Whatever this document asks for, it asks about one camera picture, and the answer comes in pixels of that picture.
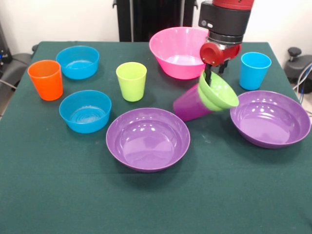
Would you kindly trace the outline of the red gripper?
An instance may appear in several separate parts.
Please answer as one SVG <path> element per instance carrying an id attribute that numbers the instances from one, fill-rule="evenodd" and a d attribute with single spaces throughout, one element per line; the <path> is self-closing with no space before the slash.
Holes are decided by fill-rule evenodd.
<path id="1" fill-rule="evenodd" d="M 223 74 L 228 66 L 229 60 L 237 57 L 241 51 L 242 45 L 234 45 L 225 49 L 220 47 L 214 42 L 207 42 L 200 48 L 200 58 L 205 63 L 205 81 L 211 85 L 211 67 L 219 66 L 218 73 Z"/>

